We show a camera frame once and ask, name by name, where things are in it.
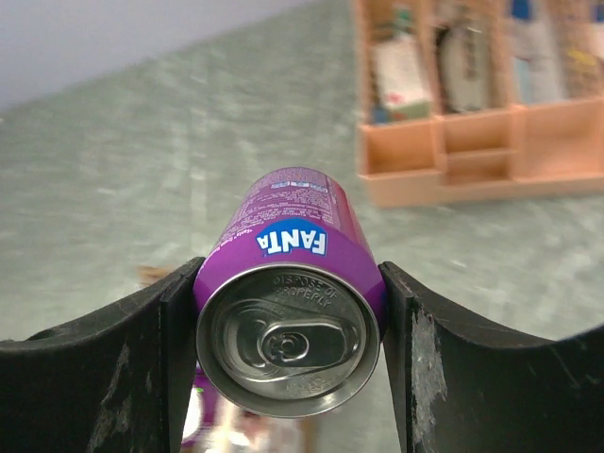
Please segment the purple Fanta can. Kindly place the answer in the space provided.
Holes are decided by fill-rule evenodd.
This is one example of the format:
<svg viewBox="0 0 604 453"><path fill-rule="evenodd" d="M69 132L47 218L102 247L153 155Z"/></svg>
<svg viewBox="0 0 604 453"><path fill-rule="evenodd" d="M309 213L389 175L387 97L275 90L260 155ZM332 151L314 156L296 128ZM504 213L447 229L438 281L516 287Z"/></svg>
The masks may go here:
<svg viewBox="0 0 604 453"><path fill-rule="evenodd" d="M343 188L320 171L286 167L256 181L193 295L198 362L248 411L330 411L376 368L385 283Z"/></svg>

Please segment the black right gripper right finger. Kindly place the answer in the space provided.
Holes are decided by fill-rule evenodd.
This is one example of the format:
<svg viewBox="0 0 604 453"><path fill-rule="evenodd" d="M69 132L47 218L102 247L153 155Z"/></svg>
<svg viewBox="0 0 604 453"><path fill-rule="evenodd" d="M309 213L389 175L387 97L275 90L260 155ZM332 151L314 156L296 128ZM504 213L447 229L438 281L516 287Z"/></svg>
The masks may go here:
<svg viewBox="0 0 604 453"><path fill-rule="evenodd" d="M380 265L384 350L404 452L599 452L603 330L552 341L491 321Z"/></svg>

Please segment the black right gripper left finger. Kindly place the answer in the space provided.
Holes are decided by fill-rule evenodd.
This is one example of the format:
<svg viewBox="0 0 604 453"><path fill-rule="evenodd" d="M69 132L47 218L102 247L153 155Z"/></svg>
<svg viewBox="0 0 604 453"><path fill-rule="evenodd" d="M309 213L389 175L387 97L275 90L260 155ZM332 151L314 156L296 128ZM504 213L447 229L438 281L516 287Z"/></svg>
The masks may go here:
<svg viewBox="0 0 604 453"><path fill-rule="evenodd" d="M196 356L192 259L156 283L1 344L5 452L177 452Z"/></svg>

